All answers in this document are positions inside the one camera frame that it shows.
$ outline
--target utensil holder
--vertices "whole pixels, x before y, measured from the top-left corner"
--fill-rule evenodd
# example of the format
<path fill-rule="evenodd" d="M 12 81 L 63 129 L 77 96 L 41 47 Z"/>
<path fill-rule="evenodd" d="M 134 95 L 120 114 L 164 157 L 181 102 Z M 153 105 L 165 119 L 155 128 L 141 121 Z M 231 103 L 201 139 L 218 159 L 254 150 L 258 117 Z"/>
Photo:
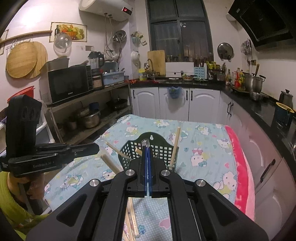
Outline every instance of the utensil holder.
<path fill-rule="evenodd" d="M 197 78 L 206 79 L 206 73 L 205 67 L 194 67 L 194 75 L 197 75 Z"/>

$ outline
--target round wooden board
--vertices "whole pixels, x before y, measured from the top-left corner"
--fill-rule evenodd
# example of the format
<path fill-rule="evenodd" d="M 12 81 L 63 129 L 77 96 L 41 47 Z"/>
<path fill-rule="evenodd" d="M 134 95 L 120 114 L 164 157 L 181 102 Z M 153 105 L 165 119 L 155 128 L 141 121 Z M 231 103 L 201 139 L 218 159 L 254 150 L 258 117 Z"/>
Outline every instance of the round wooden board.
<path fill-rule="evenodd" d="M 32 79 L 40 74 L 40 69 L 43 67 L 43 65 L 47 62 L 47 51 L 46 48 L 42 43 L 39 42 L 33 42 L 37 49 L 37 63 L 33 70 L 26 76 L 28 79 Z"/>
<path fill-rule="evenodd" d="M 13 78 L 22 78 L 32 71 L 37 63 L 37 49 L 31 42 L 16 45 L 9 53 L 6 70 Z"/>

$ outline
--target red basket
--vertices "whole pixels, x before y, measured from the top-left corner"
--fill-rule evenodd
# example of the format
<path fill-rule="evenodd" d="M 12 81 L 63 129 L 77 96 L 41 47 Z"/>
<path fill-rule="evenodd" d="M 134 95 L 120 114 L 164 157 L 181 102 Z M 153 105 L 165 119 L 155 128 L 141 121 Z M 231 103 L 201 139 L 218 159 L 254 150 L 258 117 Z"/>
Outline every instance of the red basket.
<path fill-rule="evenodd" d="M 17 95 L 27 95 L 27 96 L 30 96 L 31 98 L 34 98 L 34 89 L 35 89 L 34 86 L 30 86 L 30 87 L 28 87 L 28 88 L 26 88 L 26 89 L 23 89 L 23 90 L 17 92 L 16 94 L 12 95 L 12 96 L 7 100 L 7 103 L 10 101 L 10 99 L 11 99 L 12 97 L 15 97 L 15 96 L 17 96 Z"/>

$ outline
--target light blue bedsheet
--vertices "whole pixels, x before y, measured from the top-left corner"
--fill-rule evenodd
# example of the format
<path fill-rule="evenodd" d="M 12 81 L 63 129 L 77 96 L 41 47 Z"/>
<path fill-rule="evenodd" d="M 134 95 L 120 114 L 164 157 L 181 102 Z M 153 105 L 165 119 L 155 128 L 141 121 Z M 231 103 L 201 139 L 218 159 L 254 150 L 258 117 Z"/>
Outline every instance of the light blue bedsheet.
<path fill-rule="evenodd" d="M 128 140 L 135 140 L 144 132 L 155 132 L 173 145 L 178 126 L 181 127 L 181 135 L 175 171 L 190 181 L 206 180 L 234 203 L 237 170 L 232 145 L 223 125 L 126 115 L 110 127 L 103 138 L 120 149 Z M 106 148 L 120 165 L 115 151 L 99 138 L 95 142 L 100 148 Z M 45 199 L 55 210 L 91 179 L 104 181 L 114 175 L 98 155 L 76 158 L 49 182 L 45 188 Z M 140 232 L 137 240 L 172 240 L 166 198 L 134 198 L 133 203 Z"/>

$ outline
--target pink blanket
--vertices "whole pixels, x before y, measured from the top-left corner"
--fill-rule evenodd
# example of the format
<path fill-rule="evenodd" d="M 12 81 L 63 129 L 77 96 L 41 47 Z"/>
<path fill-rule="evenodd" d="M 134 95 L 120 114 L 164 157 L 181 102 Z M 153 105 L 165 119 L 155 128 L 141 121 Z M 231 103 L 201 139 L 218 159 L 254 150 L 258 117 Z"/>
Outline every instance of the pink blanket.
<path fill-rule="evenodd" d="M 254 221 L 255 188 L 251 169 L 242 151 L 237 135 L 231 127 L 225 126 L 225 129 L 231 140 L 237 165 L 237 195 L 234 205 Z"/>

